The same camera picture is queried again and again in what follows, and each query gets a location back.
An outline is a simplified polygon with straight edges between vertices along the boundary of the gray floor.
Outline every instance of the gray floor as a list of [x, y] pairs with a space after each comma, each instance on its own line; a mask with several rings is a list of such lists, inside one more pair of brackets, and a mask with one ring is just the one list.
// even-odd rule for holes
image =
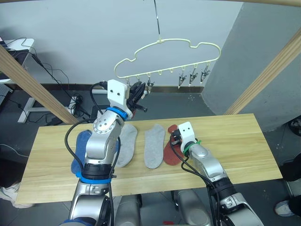
[[[90, 112], [92, 101], [87, 91], [77, 91], [84, 97], [83, 107]], [[52, 94], [64, 105], [69, 103], [68, 97], [61, 91], [52, 91]], [[29, 96], [23, 91], [15, 91], [9, 95], [14, 101], [23, 106]], [[100, 103], [107, 103], [103, 95], [97, 95]], [[148, 107], [148, 112], [137, 112], [134, 120], [164, 119], [178, 117], [194, 117], [213, 115], [204, 104], [199, 94], [162, 94], [151, 93], [140, 102]], [[39, 126], [44, 126], [45, 119], [38, 123], [27, 122], [18, 124], [16, 121], [21, 113], [17, 105], [5, 101], [0, 106], [0, 143], [17, 149], [28, 155], [32, 147]], [[32, 113], [31, 120], [38, 119], [42, 113]], [[294, 135], [287, 126], [264, 133], [267, 142], [278, 164], [293, 158], [301, 150], [301, 139]], [[25, 158], [15, 155], [9, 149], [0, 147], [0, 158], [26, 162]], [[251, 204], [258, 216], [266, 226], [300, 226], [301, 218], [293, 216], [282, 218], [273, 212], [274, 205], [288, 197], [283, 181], [272, 180], [249, 184], [236, 185]], [[208, 205], [206, 189], [195, 189], [203, 202]], [[144, 226], [162, 225], [163, 221], [173, 221], [175, 224], [183, 223], [179, 213], [175, 211], [169, 192], [143, 194], [143, 207], [141, 217]], [[117, 208], [120, 197], [115, 197]], [[55, 226], [68, 218], [70, 202], [37, 204], [29, 209], [16, 209], [10, 202], [0, 200], [0, 226]]]

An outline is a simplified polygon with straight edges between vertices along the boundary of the wooden table top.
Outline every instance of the wooden table top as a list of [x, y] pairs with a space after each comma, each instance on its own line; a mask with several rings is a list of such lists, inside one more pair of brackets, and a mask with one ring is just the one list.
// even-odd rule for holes
[[[116, 168], [113, 195], [143, 194], [204, 187], [197, 176], [184, 172], [180, 164], [165, 162], [157, 169], [144, 165], [144, 131], [154, 124], [166, 128], [164, 146], [169, 141], [167, 128], [190, 121], [196, 138], [221, 162], [234, 184], [282, 178], [276, 161], [253, 114], [206, 116], [179, 119], [130, 121], [138, 130], [131, 162]], [[71, 173], [72, 156], [64, 144], [70, 125], [40, 127], [23, 175], [16, 203], [62, 202], [72, 200], [78, 178]], [[77, 135], [92, 129], [77, 126], [69, 136], [75, 150]]]

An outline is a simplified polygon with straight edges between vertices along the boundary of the clothes hanger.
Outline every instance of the clothes hanger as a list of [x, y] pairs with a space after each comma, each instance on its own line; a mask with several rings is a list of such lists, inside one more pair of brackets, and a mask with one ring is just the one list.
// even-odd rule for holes
[[[130, 77], [136, 77], [136, 78], [139, 78], [139, 76], [141, 76], [141, 75], [147, 75], [148, 77], [150, 77], [151, 74], [153, 74], [153, 73], [158, 73], [159, 75], [161, 75], [162, 72], [164, 72], [164, 71], [170, 71], [170, 73], [172, 73], [172, 72], [174, 71], [174, 69], [177, 69], [177, 68], [181, 68], [182, 71], [184, 71], [185, 68], [188, 67], [188, 66], [192, 66], [192, 65], [193, 65], [194, 68], [197, 68], [197, 66], [198, 66], [199, 64], [203, 64], [203, 63], [207, 63], [207, 64], [208, 64], [208, 63], [210, 63], [210, 62], [212, 62], [212, 61], [215, 61], [215, 60], [217, 60], [218, 58], [220, 58], [221, 53], [222, 53], [221, 48], [220, 48], [218, 45], [214, 44], [214, 43], [210, 43], [210, 42], [199, 42], [196, 46], [193, 46], [193, 45], [191, 44], [191, 41], [188, 40], [188, 39], [161, 39], [160, 26], [159, 26], [159, 18], [158, 18], [158, 13], [157, 13], [157, 6], [156, 6], [156, 0], [154, 0], [154, 4], [155, 4], [155, 10], [156, 10], [157, 24], [158, 24], [159, 40], [157, 40], [156, 42], [153, 42], [153, 43], [151, 43], [151, 44], [148, 44], [148, 45], [146, 45], [146, 46], [143, 46], [143, 47], [141, 47], [140, 49], [136, 50], [135, 53], [134, 53], [134, 58], [133, 58], [133, 59], [125, 58], [125, 59], [119, 61], [119, 62], [115, 65], [115, 67], [114, 67], [114, 73], [115, 73], [115, 75], [116, 75], [118, 78], [120, 78], [120, 79], [125, 79], [125, 78], [130, 78]], [[150, 71], [150, 72], [144, 72], [144, 73], [138, 73], [138, 74], [131, 74], [131, 75], [127, 75], [127, 76], [119, 76], [119, 75], [117, 74], [117, 68], [118, 68], [118, 66], [119, 66], [121, 63], [123, 63], [123, 62], [125, 62], [125, 61], [134, 62], [135, 60], [137, 60], [137, 58], [138, 58], [138, 57], [137, 57], [137, 54], [138, 54], [140, 51], [142, 51], [142, 50], [144, 50], [144, 49], [146, 49], [146, 48], [148, 48], [148, 47], [151, 47], [151, 46], [154, 46], [154, 45], [159, 45], [159, 44], [162, 44], [162, 43], [168, 42], [168, 41], [182, 41], [182, 42], [184, 41], [184, 42], [187, 42], [187, 43], [188, 43], [189, 48], [198, 48], [198, 47], [201, 46], [201, 45], [210, 45], [210, 46], [216, 47], [216, 48], [218, 49], [218, 51], [219, 51], [219, 54], [218, 54], [218, 56], [217, 56], [216, 58], [214, 58], [214, 59], [205, 60], [205, 61], [200, 61], [200, 62], [194, 62], [194, 63], [187, 64], [187, 65], [173, 66], [173, 67], [169, 67], [169, 68], [164, 68], [164, 69], [159, 69], [159, 70]]]

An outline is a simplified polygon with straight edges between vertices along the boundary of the white wall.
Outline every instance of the white wall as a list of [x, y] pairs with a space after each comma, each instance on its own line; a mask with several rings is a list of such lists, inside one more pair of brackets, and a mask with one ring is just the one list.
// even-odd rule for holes
[[[187, 38], [193, 44], [207, 41], [223, 47], [241, 6], [239, 2], [157, 0], [162, 38]], [[34, 38], [42, 62], [63, 69], [70, 83], [89, 84], [115, 78], [114, 65], [155, 42], [158, 30], [152, 0], [43, 0], [0, 4], [0, 35], [7, 40]], [[164, 43], [145, 50], [140, 61], [125, 63], [120, 71], [128, 75], [157, 70], [216, 54], [213, 47], [192, 50], [185, 44]], [[26, 65], [39, 82], [54, 82], [32, 59]], [[156, 85], [176, 86], [178, 75], [163, 73], [151, 79]], [[67, 82], [59, 72], [55, 76]], [[199, 77], [194, 85], [199, 85]]]

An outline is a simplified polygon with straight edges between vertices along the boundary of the person's foot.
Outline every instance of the person's foot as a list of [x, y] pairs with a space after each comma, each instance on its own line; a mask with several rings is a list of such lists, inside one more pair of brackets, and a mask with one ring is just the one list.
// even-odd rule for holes
[[16, 198], [18, 195], [19, 187], [20, 187], [20, 183], [12, 185], [11, 187], [8, 188], [1, 187], [0, 199], [10, 201], [13, 204], [13, 206], [16, 208], [29, 208], [33, 206], [33, 204], [16, 204]]
[[294, 215], [294, 213], [290, 210], [288, 206], [288, 200], [277, 203], [274, 208], [274, 211], [277, 215], [281, 217], [290, 217]]

